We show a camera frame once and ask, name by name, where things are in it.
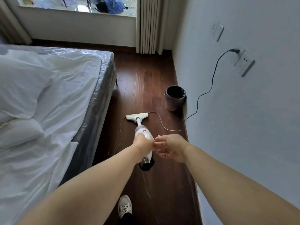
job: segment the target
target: white handheld vacuum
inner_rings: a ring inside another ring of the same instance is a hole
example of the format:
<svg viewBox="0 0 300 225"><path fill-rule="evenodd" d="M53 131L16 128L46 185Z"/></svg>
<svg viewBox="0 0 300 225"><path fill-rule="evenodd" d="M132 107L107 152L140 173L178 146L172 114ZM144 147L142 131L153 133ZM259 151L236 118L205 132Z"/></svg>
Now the white handheld vacuum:
<svg viewBox="0 0 300 225"><path fill-rule="evenodd" d="M134 132L134 138L137 137L139 133L144 134L145 138L148 140L154 139L150 133L150 131L147 129L146 126L142 125L142 120L148 117L148 113L140 113L140 114L134 114L134 115L126 115L127 120L131 120L137 123L137 128ZM152 152L150 152L146 157L143 158L144 163L150 163L152 159Z"/></svg>

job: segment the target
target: wall switch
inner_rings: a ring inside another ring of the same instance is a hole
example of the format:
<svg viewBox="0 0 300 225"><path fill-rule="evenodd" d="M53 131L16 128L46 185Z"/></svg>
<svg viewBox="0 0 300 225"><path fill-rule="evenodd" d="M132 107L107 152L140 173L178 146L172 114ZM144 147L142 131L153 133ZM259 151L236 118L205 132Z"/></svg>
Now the wall switch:
<svg viewBox="0 0 300 225"><path fill-rule="evenodd" d="M217 41L217 42L219 41L219 39L223 33L223 30L224 30L224 27L220 22L214 23L212 25L211 34L215 41Z"/></svg>
<svg viewBox="0 0 300 225"><path fill-rule="evenodd" d="M239 72L241 77L244 77L255 63L255 60L247 53L247 51L241 49L240 52L241 54L237 57L234 68Z"/></svg>

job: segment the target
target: forearm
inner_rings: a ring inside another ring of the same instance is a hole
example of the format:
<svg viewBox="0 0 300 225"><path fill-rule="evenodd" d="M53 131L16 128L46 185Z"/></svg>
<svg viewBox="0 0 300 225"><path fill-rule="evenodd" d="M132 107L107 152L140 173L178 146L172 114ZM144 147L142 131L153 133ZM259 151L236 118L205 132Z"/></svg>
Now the forearm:
<svg viewBox="0 0 300 225"><path fill-rule="evenodd" d="M21 224L103 224L137 158L137 150L130 146L91 167L49 195Z"/></svg>
<svg viewBox="0 0 300 225"><path fill-rule="evenodd" d="M299 210L270 190L190 145L186 165L224 223L298 224Z"/></svg>

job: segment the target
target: dark brown hardwood floor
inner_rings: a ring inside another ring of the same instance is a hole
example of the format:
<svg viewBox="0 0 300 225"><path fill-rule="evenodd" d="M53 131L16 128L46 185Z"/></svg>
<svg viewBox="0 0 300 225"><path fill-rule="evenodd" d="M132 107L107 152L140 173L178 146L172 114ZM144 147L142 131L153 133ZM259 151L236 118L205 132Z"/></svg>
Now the dark brown hardwood floor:
<svg viewBox="0 0 300 225"><path fill-rule="evenodd" d="M165 130L158 115L150 113L142 124L154 137L179 133L187 138L182 112L179 110L174 113L165 108L163 92L177 82L170 52L165 52L162 56L141 55L136 54L133 48L43 40L34 40L34 45L114 52L118 86L115 85L112 94L93 165L108 159L108 152L116 149L121 139L120 123L128 114L155 111L160 114L166 128L182 131ZM132 144L136 127L134 122L122 122L123 139L118 151ZM132 201L133 216L137 224L201 224L194 180L186 166L157 155L154 155L154 159L155 165L150 171L143 172L138 165L135 166L122 192L122 195L128 195ZM115 225L118 221L116 204L105 224Z"/></svg>

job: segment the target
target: plastic mattress cover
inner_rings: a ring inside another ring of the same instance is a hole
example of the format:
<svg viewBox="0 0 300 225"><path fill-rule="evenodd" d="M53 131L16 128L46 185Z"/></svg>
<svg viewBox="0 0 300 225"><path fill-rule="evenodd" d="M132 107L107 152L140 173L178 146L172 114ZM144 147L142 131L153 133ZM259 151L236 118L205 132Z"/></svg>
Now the plastic mattress cover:
<svg viewBox="0 0 300 225"><path fill-rule="evenodd" d="M92 164L93 156L95 154L93 150L95 145L98 144L96 139L99 125L105 118L104 112L109 99L109 90L112 86L112 80L115 79L114 54L112 52L98 50L21 45L0 45L0 54L6 54L9 49L32 51L40 55L83 53L96 55L102 59L99 79L89 102L84 121L72 140L72 142L78 142L78 146L74 152L67 172L60 183L60 185L62 185L66 181L88 169Z"/></svg>

